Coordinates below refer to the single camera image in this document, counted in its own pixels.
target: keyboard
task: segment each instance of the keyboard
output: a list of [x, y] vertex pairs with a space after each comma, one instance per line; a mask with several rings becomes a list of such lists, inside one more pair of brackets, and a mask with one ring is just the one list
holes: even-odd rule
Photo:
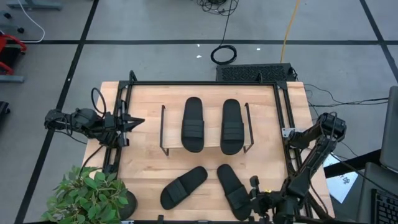
[[372, 223], [398, 223], [398, 199], [387, 192], [372, 189]]

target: wooden tabletop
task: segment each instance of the wooden tabletop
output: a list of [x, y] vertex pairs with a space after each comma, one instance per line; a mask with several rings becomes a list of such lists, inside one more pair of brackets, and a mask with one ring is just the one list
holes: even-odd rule
[[[113, 110], [117, 86], [117, 82], [104, 82], [101, 86], [108, 111]], [[288, 83], [288, 88], [296, 128], [309, 128], [312, 126], [312, 120], [303, 83]], [[167, 111], [179, 111], [176, 114], [181, 116], [185, 101], [191, 96], [201, 98], [204, 110], [221, 108], [224, 101], [230, 98], [238, 100], [242, 109], [245, 103], [249, 103], [254, 145], [248, 153], [245, 154], [242, 150], [236, 155], [226, 156], [221, 152], [220, 147], [206, 147], [200, 153], [175, 148], [170, 150], [169, 157], [165, 156], [159, 147], [161, 106], [165, 105]], [[289, 127], [281, 91], [280, 98], [284, 109], [285, 125]], [[100, 101], [98, 108], [100, 110], [103, 108]], [[287, 177], [274, 92], [271, 86], [138, 85], [132, 89], [129, 114], [146, 119], [144, 123], [127, 134], [130, 146], [123, 148], [119, 166], [119, 178], [138, 200], [138, 208], [130, 219], [156, 220], [158, 215], [164, 215], [165, 220], [236, 221], [216, 174], [217, 168], [222, 164], [229, 164], [233, 168], [246, 190], [251, 189], [249, 178], [253, 175], [259, 177], [262, 190], [280, 190]], [[246, 125], [246, 113], [242, 113], [242, 116]], [[219, 125], [217, 118], [221, 119], [220, 116], [214, 116], [210, 122], [206, 120], [206, 116], [204, 117], [206, 125]], [[164, 126], [165, 133], [167, 133], [167, 127], [167, 125]], [[97, 148], [97, 140], [89, 140], [84, 161]], [[104, 153], [105, 150], [101, 150], [91, 158], [87, 165], [101, 167]], [[303, 159], [307, 155], [308, 152], [303, 151]], [[203, 166], [207, 170], [208, 178], [205, 183], [174, 209], [164, 210], [160, 204], [160, 193], [163, 188], [196, 166]], [[322, 167], [313, 176], [312, 183], [328, 207], [329, 214], [334, 217]]]

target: metal bracket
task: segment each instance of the metal bracket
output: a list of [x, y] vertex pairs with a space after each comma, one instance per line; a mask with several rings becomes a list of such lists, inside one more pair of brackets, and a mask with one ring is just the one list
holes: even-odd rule
[[282, 128], [282, 135], [284, 138], [287, 138], [292, 131], [303, 132], [300, 128]]
[[256, 81], [258, 81], [260, 84], [262, 83], [262, 75], [261, 72], [258, 73]]
[[164, 215], [159, 215], [157, 217], [157, 224], [163, 224], [164, 221]]
[[213, 222], [209, 221], [209, 220], [198, 220], [197, 223], [198, 224], [210, 224], [210, 223], [213, 223]]
[[249, 125], [249, 132], [250, 132], [250, 146], [246, 148], [246, 146], [243, 146], [243, 152], [247, 153], [248, 150], [253, 146], [254, 144], [254, 138], [253, 138], [253, 130], [251, 127], [251, 117], [250, 117], [250, 110], [249, 110], [249, 103], [245, 103], [244, 106], [246, 107], [246, 113], [248, 114], [248, 125]]
[[283, 90], [287, 90], [286, 81], [276, 81], [276, 85]]
[[160, 116], [160, 143], [159, 146], [163, 150], [166, 156], [169, 156], [169, 149], [163, 148], [163, 121], [164, 121], [164, 110], [166, 107], [162, 105], [162, 115]]

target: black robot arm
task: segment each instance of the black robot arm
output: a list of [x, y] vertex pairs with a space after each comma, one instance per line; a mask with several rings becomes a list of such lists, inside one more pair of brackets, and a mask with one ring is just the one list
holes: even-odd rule
[[291, 131], [284, 139], [288, 148], [306, 149], [310, 142], [315, 140], [315, 145], [303, 164], [296, 172], [288, 176], [280, 191], [260, 192], [257, 176], [250, 179], [251, 203], [255, 213], [259, 214], [260, 223], [268, 223], [268, 210], [272, 210], [273, 222], [275, 224], [288, 224], [293, 222], [304, 223], [344, 223], [331, 219], [322, 214], [324, 220], [295, 215], [295, 211], [303, 208], [304, 202], [309, 195], [310, 181], [326, 157], [335, 150], [337, 142], [344, 139], [346, 124], [342, 119], [330, 113], [323, 113], [317, 122], [304, 132]]
[[46, 129], [66, 130], [82, 133], [89, 139], [97, 139], [100, 145], [115, 148], [128, 146], [129, 141], [124, 134], [131, 131], [145, 119], [133, 118], [127, 113], [115, 116], [106, 112], [103, 117], [98, 116], [92, 109], [76, 109], [72, 114], [62, 113], [60, 110], [50, 110], [44, 126]]

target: slide sandal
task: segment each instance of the slide sandal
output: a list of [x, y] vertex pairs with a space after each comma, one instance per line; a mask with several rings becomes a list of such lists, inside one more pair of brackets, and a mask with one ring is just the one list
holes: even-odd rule
[[237, 100], [224, 102], [223, 122], [221, 125], [221, 150], [226, 155], [238, 153], [244, 144], [244, 126], [241, 105]]
[[205, 168], [198, 166], [169, 183], [160, 195], [160, 203], [166, 210], [176, 207], [207, 179]]
[[197, 97], [187, 99], [182, 119], [181, 142], [190, 152], [200, 152], [205, 145], [203, 107]]
[[231, 166], [223, 164], [217, 169], [217, 176], [223, 186], [225, 197], [235, 218], [244, 221], [251, 213], [250, 197]]

